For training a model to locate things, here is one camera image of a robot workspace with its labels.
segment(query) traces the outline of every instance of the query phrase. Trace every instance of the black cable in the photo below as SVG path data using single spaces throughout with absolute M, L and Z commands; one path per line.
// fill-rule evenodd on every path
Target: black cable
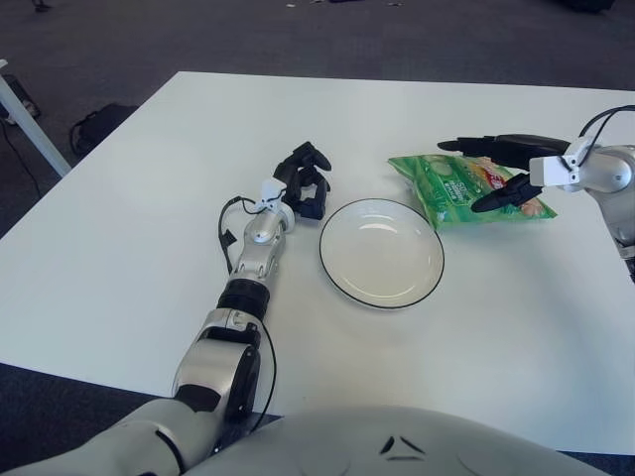
M 284 190 L 281 190 L 280 194 L 276 198 L 271 198 L 267 201 L 272 201 L 272 200 L 280 198 L 283 192 Z M 245 202 L 248 201 L 252 205 L 255 205 L 256 202 L 252 200 L 251 198 L 246 198 L 244 196 L 238 195 L 238 196 L 234 196 L 229 201 L 227 201 L 227 203 L 225 203 L 222 209 L 220 210 L 220 216 L 218 217 L 218 241 L 220 241 L 220 247 L 222 248 L 222 254 L 225 257 L 225 263 L 227 264 L 227 272 L 229 274 L 231 274 L 232 266 L 231 266 L 231 261 L 229 260 L 229 253 L 227 250 L 231 243 L 227 244 L 227 239 L 225 238 L 225 235 L 222 232 L 222 219 L 227 209 L 231 205 L 238 203 L 239 201 L 242 203 L 242 208 L 245 211 L 245 213 L 249 215 L 257 215 L 259 213 L 262 213 L 266 209 L 266 208 L 263 208 L 262 210 L 258 210 L 258 211 L 249 211 L 247 209 L 247 206 L 245 205 Z M 274 365 L 274 375 L 271 380 L 271 389 L 269 389 L 269 396 L 267 397 L 265 408 L 263 409 L 262 413 L 258 417 L 258 420 L 256 421 L 256 423 L 253 425 L 253 427 L 249 431 L 250 433 L 253 433 L 256 429 L 258 429 L 258 426 L 260 426 L 260 423 L 262 423 L 263 418 L 267 414 L 267 409 L 269 409 L 269 405 L 271 404 L 271 399 L 274 396 L 274 389 L 276 388 L 276 378 L 278 376 L 278 360 L 276 359 L 276 349 L 274 348 L 274 342 L 271 339 L 271 334 L 269 334 L 269 330 L 267 329 L 267 326 L 265 325 L 265 323 L 261 321 L 260 325 L 262 326 L 262 329 L 265 331 L 265 334 L 267 335 L 267 340 L 269 341 L 269 348 L 271 349 L 271 357 L 273 359 L 273 365 Z
M 602 122 L 602 124 L 599 126 L 599 129 L 597 129 L 597 132 L 595 133 L 595 136 L 593 136 L 593 140 L 591 141 L 590 145 L 586 149 L 586 153 L 584 154 L 584 157 L 582 157 L 582 160 L 579 161 L 579 164 L 577 165 L 578 167 L 581 167 L 582 164 L 584 164 L 584 162 L 586 162 L 586 159 L 588 159 L 588 156 L 590 156 L 591 151 L 593 150 L 593 147 L 595 147 L 595 143 L 597 142 L 597 139 L 599 138 L 600 134 L 604 130 L 604 127 L 606 126 L 608 121 L 610 121 L 611 118 L 615 114 L 617 114 L 618 112 L 621 112 L 621 111 L 632 111 L 632 112 L 635 112 L 635 105 L 628 104 L 626 106 L 613 107 L 612 109 L 607 109 L 607 110 L 597 114 L 590 121 L 588 121 L 584 125 L 584 127 L 582 127 L 582 130 L 579 133 L 580 137 L 584 136 L 588 132 L 588 130 L 591 128 L 591 126 L 593 124 L 595 124 L 597 121 L 599 121 L 602 117 L 606 116 L 606 118 L 604 119 L 604 122 Z
M 588 129 L 590 129 L 590 127 L 593 124 L 595 124 L 597 121 L 599 121 L 602 117 L 607 116 L 608 114 L 612 114 L 613 112 L 620 112 L 620 111 L 635 111 L 635 104 L 627 104 L 625 106 L 613 107 L 611 109 L 606 109 L 605 111 L 600 112 L 595 117 L 593 117 L 590 121 L 588 121 L 584 125 L 584 127 L 582 127 L 582 130 L 580 131 L 579 136 L 582 137 L 586 135 L 586 133 L 588 132 Z
M 249 215 L 257 215 L 259 213 L 262 213 L 264 211 L 264 208 L 262 210 L 258 210 L 258 211 L 249 211 L 247 209 L 247 207 L 245 206 L 245 201 L 248 201 L 249 203 L 251 203 L 252 205 L 255 205 L 256 202 L 254 200 L 252 200 L 251 198 L 246 198 L 244 196 L 234 196 L 231 200 L 229 200 L 227 203 L 225 203 L 225 205 L 222 207 L 222 209 L 220 210 L 220 216 L 218 217 L 218 241 L 220 241 L 220 248 L 222 249 L 222 254 L 225 257 L 225 263 L 227 265 L 227 273 L 229 273 L 231 275 L 232 272 L 232 266 L 231 266 L 231 260 L 229 259 L 229 245 L 231 245 L 231 243 L 227 243 L 227 240 L 225 238 L 224 233 L 222 232 L 222 219 L 225 216 L 225 212 L 227 211 L 227 209 L 235 204 L 238 203 L 239 201 L 242 202 L 242 209 L 245 210 L 245 213 L 249 214 Z
M 4 121 L 2 119 L 0 119 L 0 126 L 2 126 L 2 135 L 4 136 L 4 140 L 7 141 L 7 144 L 9 145 L 13 153 L 16 155 L 16 158 L 18 159 L 18 162 L 22 166 L 22 169 L 24 169 L 24 172 L 26 172 L 27 175 L 31 178 L 31 181 L 33 182 L 33 187 L 35 188 L 36 193 L 38 194 L 38 199 L 42 198 L 42 191 L 40 190 L 38 181 L 29 170 L 29 167 L 27 167 L 27 164 L 24 162 L 24 159 L 22 159 L 22 156 L 20 155 L 20 152 L 18 152 L 18 149 L 16 149 L 13 143 L 9 140 L 9 135 L 7 134 L 7 126 L 5 126 Z
M 260 322 L 260 325 L 262 325 L 262 329 L 265 331 L 265 334 L 267 334 L 267 340 L 269 341 L 269 347 L 271 348 L 271 357 L 274 363 L 274 375 L 271 379 L 271 389 L 269 389 L 269 397 L 267 397 L 267 403 L 265 403 L 265 408 L 260 413 L 260 416 L 258 417 L 256 424 L 254 424 L 251 430 L 249 431 L 250 434 L 253 433 L 256 429 L 258 429 L 258 426 L 260 426 L 260 423 L 262 423 L 263 418 L 267 414 L 267 410 L 269 409 L 269 404 L 271 404 L 271 399 L 274 396 L 274 389 L 276 388 L 276 377 L 278 376 L 278 361 L 276 360 L 276 350 L 274 349 L 274 343 L 271 340 L 271 335 L 269 334 L 269 330 L 267 330 L 267 326 L 265 325 L 265 323 Z

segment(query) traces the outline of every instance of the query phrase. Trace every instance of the gray carpet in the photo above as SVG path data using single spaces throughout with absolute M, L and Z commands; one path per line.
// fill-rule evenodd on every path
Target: gray carpet
M 0 57 L 72 163 L 71 124 L 111 101 L 139 104 L 182 69 L 635 89 L 634 0 L 601 15 L 554 0 L 389 1 L 50 0 L 36 14 L 2 0 Z M 42 189 L 54 186 L 21 132 L 9 135 Z M 0 137 L 0 236 L 36 199 Z M 0 471 L 70 449 L 149 398 L 0 366 Z M 575 457 L 635 473 L 631 457 Z

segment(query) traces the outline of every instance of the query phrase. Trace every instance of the robotic hand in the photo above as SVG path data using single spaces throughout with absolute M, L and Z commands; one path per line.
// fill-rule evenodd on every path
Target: robotic hand
M 287 185 L 283 201 L 294 211 L 305 218 L 322 220 L 330 185 L 316 168 L 330 171 L 330 162 L 311 142 L 304 142 L 278 164 L 274 178 Z M 315 197 L 302 200 L 302 188 L 310 185 L 316 186 Z
M 544 186 L 565 191 L 586 190 L 600 207 L 608 232 L 635 283 L 635 146 L 601 147 L 596 144 L 608 119 L 621 110 L 605 111 L 582 129 L 572 143 L 528 135 L 459 137 L 440 142 L 445 151 L 460 151 L 468 157 L 489 157 L 501 166 L 528 171 L 510 178 L 501 188 L 476 200 L 475 212 L 508 204 L 521 205 L 540 194 Z M 594 137 L 584 134 L 595 121 L 606 116 Z

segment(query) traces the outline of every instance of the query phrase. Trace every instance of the green snack bag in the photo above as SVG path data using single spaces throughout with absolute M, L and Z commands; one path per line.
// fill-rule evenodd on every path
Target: green snack bag
M 399 174 L 412 182 L 428 219 L 439 229 L 453 223 L 490 223 L 553 218 L 557 214 L 532 198 L 520 206 L 474 213 L 470 206 L 490 191 L 501 188 L 512 174 L 485 157 L 414 156 L 389 159 Z

